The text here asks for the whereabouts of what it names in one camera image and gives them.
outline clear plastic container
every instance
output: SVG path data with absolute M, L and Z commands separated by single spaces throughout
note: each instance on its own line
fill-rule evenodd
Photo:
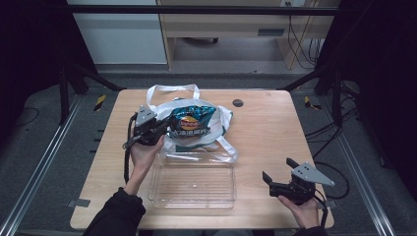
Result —
M 149 200 L 156 208 L 233 208 L 234 167 L 221 153 L 171 152 L 153 164 Z

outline chips bag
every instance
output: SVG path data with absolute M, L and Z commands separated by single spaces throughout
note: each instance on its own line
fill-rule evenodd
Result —
M 197 105 L 173 109 L 169 137 L 188 139 L 204 136 L 209 132 L 209 120 L 215 110 L 215 107 Z

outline white plastic bag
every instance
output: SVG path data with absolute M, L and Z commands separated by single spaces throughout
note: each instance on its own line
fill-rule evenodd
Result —
M 155 91 L 177 91 L 192 90 L 193 98 L 174 99 L 158 106 L 151 104 L 151 99 Z M 202 156 L 212 157 L 210 161 L 233 163 L 236 161 L 237 150 L 223 137 L 230 126 L 233 116 L 231 110 L 223 106 L 216 106 L 205 100 L 199 99 L 200 90 L 196 85 L 187 86 L 160 86 L 156 85 L 148 89 L 147 105 L 157 114 L 156 119 L 161 120 L 171 114 L 171 111 L 178 107 L 186 106 L 210 106 L 216 110 L 208 122 L 209 131 L 206 135 L 198 139 L 172 139 L 165 137 L 165 144 L 162 149 L 167 157 L 180 158 L 186 160 L 199 160 Z

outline aluminum rail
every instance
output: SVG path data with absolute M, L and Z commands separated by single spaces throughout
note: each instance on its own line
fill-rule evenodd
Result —
M 331 109 L 329 102 L 323 97 L 319 97 L 322 104 L 324 104 L 326 115 L 329 121 L 332 121 Z M 355 153 L 349 145 L 346 137 L 343 133 L 337 137 L 339 147 L 343 152 L 343 157 L 346 161 L 346 165 L 352 174 L 352 178 L 358 187 L 359 193 L 362 196 L 364 204 L 368 209 L 368 213 L 371 215 L 374 221 L 375 227 L 378 230 L 380 236 L 395 236 L 395 231 L 389 222 L 389 219 L 382 207 L 373 187 L 368 178 L 366 177 L 365 171 L 362 169 L 358 162 Z
M 0 227 L 0 236 L 12 236 L 18 230 L 18 227 L 25 216 L 31 201 L 33 200 L 37 190 L 42 183 L 43 177 L 46 175 L 49 166 L 55 158 L 56 152 L 60 148 L 62 141 L 64 140 L 67 132 L 73 123 L 73 120 L 80 108 L 82 101 L 82 96 L 76 96 L 75 100 L 72 103 L 70 116 L 63 125 L 60 125 L 52 138 L 52 141 L 49 143 L 48 148 L 43 154 L 42 159 L 31 175 L 24 191 L 16 202 L 12 211 L 8 214 L 6 220 Z

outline wooden table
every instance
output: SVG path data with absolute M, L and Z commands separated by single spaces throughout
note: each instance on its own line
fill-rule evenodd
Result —
M 122 145 L 126 142 L 129 119 L 141 104 L 146 104 L 146 94 L 143 89 L 120 92 L 80 195 L 80 199 L 90 200 L 90 204 L 76 207 L 71 219 L 72 227 L 87 228 L 109 197 L 118 187 L 124 186 Z M 152 101 L 159 104 L 177 96 L 191 97 L 191 93 L 160 91 L 155 93 Z M 274 182 L 288 183 L 291 167 L 285 164 L 286 157 L 298 163 L 313 163 L 290 94 L 282 90 L 203 89 L 201 99 L 223 105 L 234 114 L 225 135 L 239 152 L 235 163 L 237 201 L 234 208 L 155 208 L 148 200 L 149 174 L 139 191 L 147 209 L 139 227 L 298 228 L 291 212 L 268 195 L 268 185 L 262 178 L 262 171 L 265 171 Z M 235 107 L 232 104 L 234 99 L 243 100 L 244 105 Z M 330 212 L 327 227 L 332 225 Z

